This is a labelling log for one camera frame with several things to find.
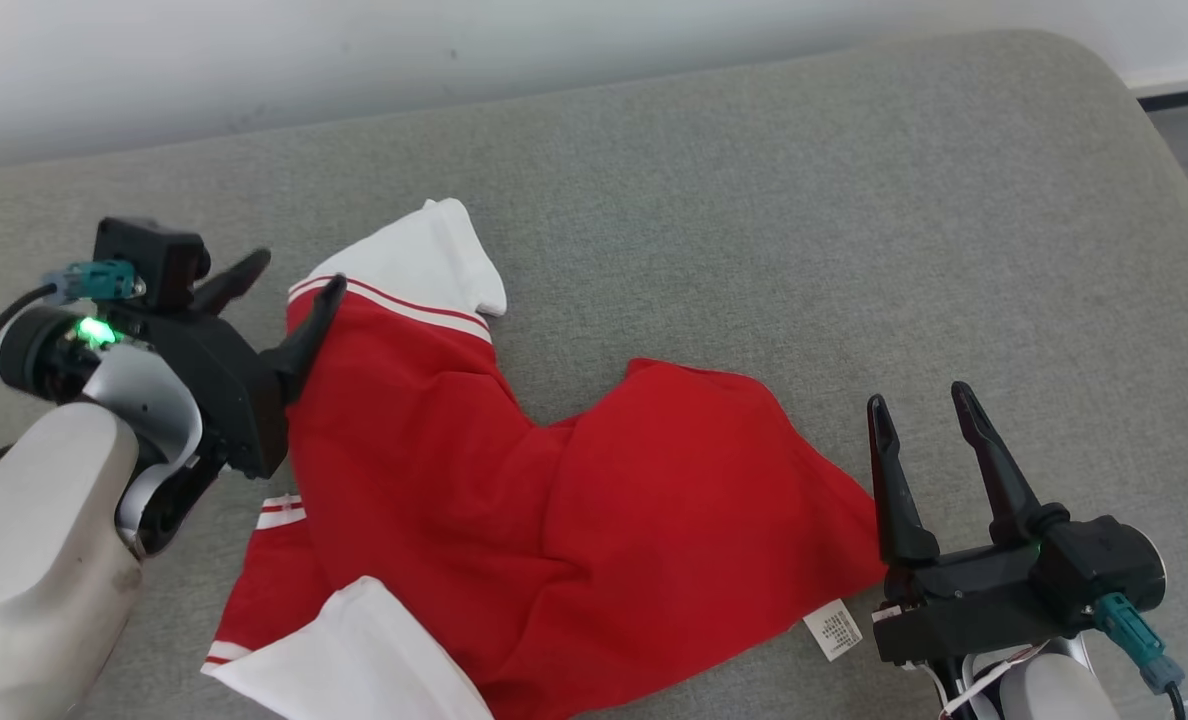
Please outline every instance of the gray sofa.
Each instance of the gray sofa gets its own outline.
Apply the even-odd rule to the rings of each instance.
[[[1,169],[0,309],[88,254],[102,215],[150,215],[216,265],[274,252],[227,312],[271,345],[289,284],[426,197],[461,198],[501,270],[495,346],[536,419],[588,408],[631,356],[733,370],[868,487],[883,392],[925,524],[963,548],[988,523],[949,400],[965,379],[1041,498],[1150,533],[1170,573],[1151,620],[1188,669],[1188,183],[1087,50],[937,38]],[[42,410],[0,386],[0,446]],[[78,716],[270,716],[198,667],[261,498],[292,482],[219,479]],[[867,643],[833,664],[800,625],[595,715],[934,716],[924,676],[868,642],[877,601],[849,599]],[[1091,644],[1124,716],[1164,716]]]

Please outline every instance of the teal connector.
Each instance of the teal connector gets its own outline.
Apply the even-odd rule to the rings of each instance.
[[[58,273],[46,273],[44,283],[56,286],[45,297],[51,305],[69,305],[75,301],[126,301],[145,292],[145,283],[135,277],[135,269],[127,260],[96,260],[74,263]]]
[[[1164,655],[1165,644],[1162,638],[1150,629],[1123,593],[1110,593],[1097,600],[1093,618],[1097,629],[1123,648],[1140,669],[1140,678],[1150,687],[1150,691],[1165,693],[1170,683],[1180,687],[1180,682],[1184,680],[1184,670]]]

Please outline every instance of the green led light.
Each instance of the green led light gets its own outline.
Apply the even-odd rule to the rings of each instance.
[[[119,341],[119,334],[114,331],[114,328],[96,318],[80,320],[78,327],[74,328],[74,334],[77,334],[78,340],[87,342],[91,347],[100,347]]]

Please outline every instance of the clothing tag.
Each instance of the clothing tag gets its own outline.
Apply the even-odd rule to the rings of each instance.
[[[803,619],[829,662],[860,644],[860,629],[841,600],[833,601]]]
[[[901,612],[904,612],[904,611],[901,610],[901,606],[899,605],[895,605],[895,606],[891,606],[891,607],[885,607],[885,610],[877,610],[877,611],[870,612],[868,619],[873,620],[874,623],[877,623],[879,620],[886,620],[887,618],[896,618],[897,615],[901,614]]]

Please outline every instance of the white wall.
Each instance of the white wall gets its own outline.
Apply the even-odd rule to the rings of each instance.
[[[0,164],[1005,26],[1188,88],[1188,0],[0,0]]]

